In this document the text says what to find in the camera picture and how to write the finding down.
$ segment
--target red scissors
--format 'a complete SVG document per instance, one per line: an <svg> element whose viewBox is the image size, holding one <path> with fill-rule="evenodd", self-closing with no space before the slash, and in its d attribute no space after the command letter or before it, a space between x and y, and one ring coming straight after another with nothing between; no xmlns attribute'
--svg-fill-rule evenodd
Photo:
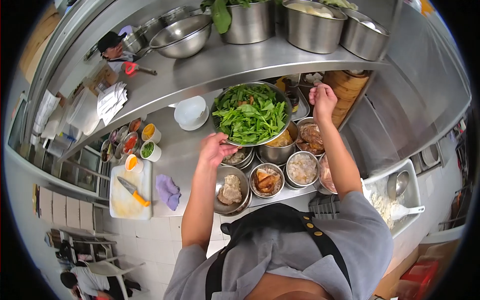
<svg viewBox="0 0 480 300"><path fill-rule="evenodd" d="M155 70L141 67L141 66L138 65L138 63L134 63L134 62L131 62L131 61L124 62L121 65L121 69L124 70L127 75L132 74L136 70L139 70L139 71L142 71L142 72L145 72L145 73L149 73L149 74L152 74L152 75L156 75Z"/></svg>

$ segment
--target person's left hand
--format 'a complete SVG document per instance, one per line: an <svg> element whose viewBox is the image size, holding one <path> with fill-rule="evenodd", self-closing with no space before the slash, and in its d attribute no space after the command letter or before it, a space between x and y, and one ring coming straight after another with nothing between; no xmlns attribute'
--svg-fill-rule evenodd
<svg viewBox="0 0 480 300"><path fill-rule="evenodd" d="M218 132L211 133L200 142L199 162L218 167L223 158L238 151L235 145L225 144L228 135Z"/></svg>

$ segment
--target purple cloth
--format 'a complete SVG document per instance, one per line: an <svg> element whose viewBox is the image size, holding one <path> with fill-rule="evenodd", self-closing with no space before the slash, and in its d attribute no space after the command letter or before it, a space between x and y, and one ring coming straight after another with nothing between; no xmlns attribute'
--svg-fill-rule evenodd
<svg viewBox="0 0 480 300"><path fill-rule="evenodd" d="M173 183L172 177L160 174L156 177L156 191L160 200L171 209L176 210L180 202L180 189Z"/></svg>

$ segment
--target orange knife handle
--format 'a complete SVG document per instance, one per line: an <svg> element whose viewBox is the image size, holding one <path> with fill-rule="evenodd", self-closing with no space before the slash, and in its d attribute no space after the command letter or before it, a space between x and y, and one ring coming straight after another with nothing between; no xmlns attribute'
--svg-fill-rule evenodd
<svg viewBox="0 0 480 300"><path fill-rule="evenodd" d="M143 206L145 206L145 207L147 207L147 206L150 205L150 201L145 201L145 200L137 193L137 191L135 191L135 192L133 193L133 197L134 197L138 202L140 202L141 205L143 205Z"/></svg>

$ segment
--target hand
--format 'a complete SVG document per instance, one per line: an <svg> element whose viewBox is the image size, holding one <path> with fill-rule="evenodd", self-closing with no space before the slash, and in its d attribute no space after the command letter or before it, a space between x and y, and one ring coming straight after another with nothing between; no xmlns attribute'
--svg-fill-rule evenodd
<svg viewBox="0 0 480 300"><path fill-rule="evenodd" d="M211 133L200 142L200 157L199 163L207 163L212 167L218 167L223 158L229 154L234 154L238 151L235 145L224 144L228 135L219 132Z"/></svg>
<svg viewBox="0 0 480 300"><path fill-rule="evenodd" d="M332 113L337 102L335 93L329 85L323 83L314 85L315 87L311 88L308 94L310 104L315 105L313 119L317 124L323 121L332 121Z"/></svg>

